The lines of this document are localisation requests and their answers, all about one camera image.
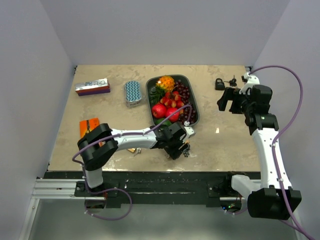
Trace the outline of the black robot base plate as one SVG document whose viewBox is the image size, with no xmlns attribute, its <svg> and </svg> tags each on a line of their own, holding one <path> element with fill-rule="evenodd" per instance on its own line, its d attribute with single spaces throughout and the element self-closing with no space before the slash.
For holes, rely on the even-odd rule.
<svg viewBox="0 0 320 240">
<path fill-rule="evenodd" d="M 86 190 L 83 180 L 75 196 L 105 200 L 107 208 L 135 205 L 204 205 L 239 208 L 245 201 L 231 188 L 233 172 L 139 172 L 105 171 L 103 184 Z"/>
</svg>

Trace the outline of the black Kaijing padlock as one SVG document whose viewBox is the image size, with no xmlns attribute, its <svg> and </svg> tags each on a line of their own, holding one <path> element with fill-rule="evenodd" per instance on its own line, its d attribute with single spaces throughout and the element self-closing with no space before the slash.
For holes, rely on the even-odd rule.
<svg viewBox="0 0 320 240">
<path fill-rule="evenodd" d="M 217 78 L 215 80 L 215 84 L 214 84 L 215 90 L 217 91 L 224 91 L 225 90 L 225 83 L 221 78 Z"/>
</svg>

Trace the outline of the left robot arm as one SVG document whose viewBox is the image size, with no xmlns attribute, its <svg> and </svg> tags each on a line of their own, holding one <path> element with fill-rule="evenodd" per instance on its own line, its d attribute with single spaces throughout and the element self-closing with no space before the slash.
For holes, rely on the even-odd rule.
<svg viewBox="0 0 320 240">
<path fill-rule="evenodd" d="M 86 191 L 99 196 L 104 190 L 102 167 L 114 153 L 131 148 L 163 149 L 173 160 L 190 149 L 188 140 L 195 135 L 191 126 L 175 122 L 141 130 L 118 130 L 102 123 L 87 133 L 77 146 L 83 161 Z"/>
</svg>

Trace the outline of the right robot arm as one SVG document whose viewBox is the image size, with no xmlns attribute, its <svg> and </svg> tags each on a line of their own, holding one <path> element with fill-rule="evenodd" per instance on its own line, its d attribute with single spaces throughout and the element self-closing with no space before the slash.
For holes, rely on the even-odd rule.
<svg viewBox="0 0 320 240">
<path fill-rule="evenodd" d="M 277 117 L 269 113 L 273 91 L 270 87 L 256 84 L 246 91 L 227 87 L 217 101 L 224 111 L 231 101 L 229 111 L 243 114 L 245 124 L 253 138 L 260 161 L 260 183 L 248 176 L 235 174 L 223 183 L 223 192 L 230 197 L 237 193 L 247 201 L 247 210 L 253 218 L 288 220 L 300 202 L 302 195 L 294 190 L 286 174 L 279 142 Z"/>
</svg>

